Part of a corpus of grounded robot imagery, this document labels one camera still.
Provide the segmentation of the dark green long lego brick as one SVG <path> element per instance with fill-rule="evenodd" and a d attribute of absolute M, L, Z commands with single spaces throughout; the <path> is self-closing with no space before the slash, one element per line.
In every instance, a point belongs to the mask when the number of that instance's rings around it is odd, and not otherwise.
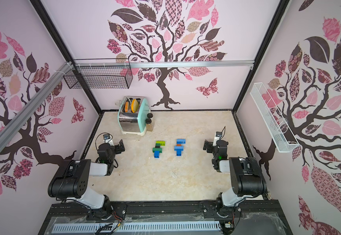
<path fill-rule="evenodd" d="M 155 153 L 155 152 L 162 153 L 162 148 L 153 148 L 152 151 L 153 151 L 153 153 Z"/>

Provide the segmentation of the lime green long lego brick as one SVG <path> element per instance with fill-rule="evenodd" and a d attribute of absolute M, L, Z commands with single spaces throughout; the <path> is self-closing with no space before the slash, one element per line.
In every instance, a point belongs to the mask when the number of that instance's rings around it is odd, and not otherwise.
<path fill-rule="evenodd" d="M 165 141 L 156 141 L 155 144 L 160 144 L 161 146 L 165 146 L 166 142 Z"/>

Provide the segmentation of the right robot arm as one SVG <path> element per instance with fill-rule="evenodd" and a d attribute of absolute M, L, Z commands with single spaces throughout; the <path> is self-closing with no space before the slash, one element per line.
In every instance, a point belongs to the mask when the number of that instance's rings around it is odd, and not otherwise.
<path fill-rule="evenodd" d="M 230 175 L 231 187 L 216 198 L 217 211 L 238 207 L 246 199 L 257 198 L 267 192 L 267 185 L 257 160 L 254 157 L 228 157 L 227 149 L 227 141 L 204 141 L 203 150 L 213 155 L 214 170 Z"/>

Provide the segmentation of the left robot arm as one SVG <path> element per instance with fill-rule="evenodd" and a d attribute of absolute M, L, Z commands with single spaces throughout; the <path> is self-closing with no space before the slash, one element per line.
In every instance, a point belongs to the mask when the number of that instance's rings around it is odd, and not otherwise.
<path fill-rule="evenodd" d="M 96 162 L 90 159 L 66 160 L 61 164 L 48 186 L 48 195 L 62 202 L 79 203 L 91 212 L 98 212 L 100 219 L 112 216 L 113 207 L 108 196 L 97 193 L 88 186 L 89 177 L 110 176 L 118 167 L 116 155 L 125 151 L 123 140 L 117 145 L 106 140 L 97 148 Z"/>

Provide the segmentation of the light blue long lego brick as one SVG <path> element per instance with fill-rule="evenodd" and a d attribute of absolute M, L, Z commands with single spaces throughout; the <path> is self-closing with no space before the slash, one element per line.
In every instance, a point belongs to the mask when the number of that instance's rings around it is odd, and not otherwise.
<path fill-rule="evenodd" d="M 177 151 L 177 152 L 181 152 L 181 151 L 184 150 L 184 146 L 175 146 L 174 150 Z"/>

